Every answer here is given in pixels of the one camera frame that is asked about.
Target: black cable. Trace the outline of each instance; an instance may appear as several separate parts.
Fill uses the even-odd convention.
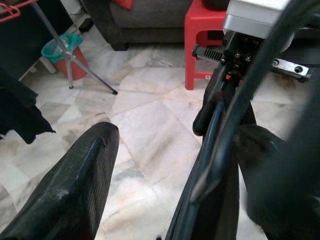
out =
[[[307,17],[318,6],[320,6],[319,0],[292,0],[279,17],[269,37],[258,51],[254,63],[249,68],[244,79],[243,85],[236,92],[232,100],[213,148],[209,169],[197,182],[197,188],[192,193],[194,197],[199,197],[200,195],[202,195],[201,197],[205,197],[221,182],[230,164],[228,162],[228,155],[232,138],[255,91],[264,76],[269,72],[272,60],[280,53],[289,37],[308,20]]]

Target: red plastic stool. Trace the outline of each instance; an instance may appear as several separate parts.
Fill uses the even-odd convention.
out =
[[[202,47],[222,45],[222,40],[208,40],[208,31],[222,31],[226,11],[206,9],[202,0],[193,0],[184,20],[185,88],[194,89],[195,79],[210,79],[212,72],[196,72],[192,50],[196,43]]]

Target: black cloth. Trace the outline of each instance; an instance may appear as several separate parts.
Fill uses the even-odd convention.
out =
[[[0,240],[94,240],[105,208],[119,130],[87,130],[43,177]]]
[[[36,135],[55,133],[36,107],[37,94],[0,68],[0,134],[15,130],[27,143]]]

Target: tripod stand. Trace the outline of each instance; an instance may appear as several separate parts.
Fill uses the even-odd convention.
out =
[[[31,3],[32,8],[37,13],[37,15],[40,17],[42,22],[44,23],[45,27],[49,30],[53,38],[57,41],[58,45],[63,51],[63,57],[65,59],[66,63],[66,70],[69,80],[69,88],[72,89],[74,87],[73,84],[73,78],[72,78],[72,70],[71,70],[71,62],[74,62],[77,64],[80,68],[82,68],[84,71],[86,71],[89,75],[91,75],[94,79],[101,82],[103,85],[105,85],[108,89],[112,91],[112,94],[117,95],[118,92],[114,90],[109,84],[107,84],[104,80],[102,80],[97,74],[95,74],[90,68],[88,68],[86,65],[84,65],[72,52],[68,51],[64,43],[61,41],[59,35],[55,31],[54,27],[51,25],[49,20],[47,19],[44,12],[41,10],[39,5],[36,2]]]

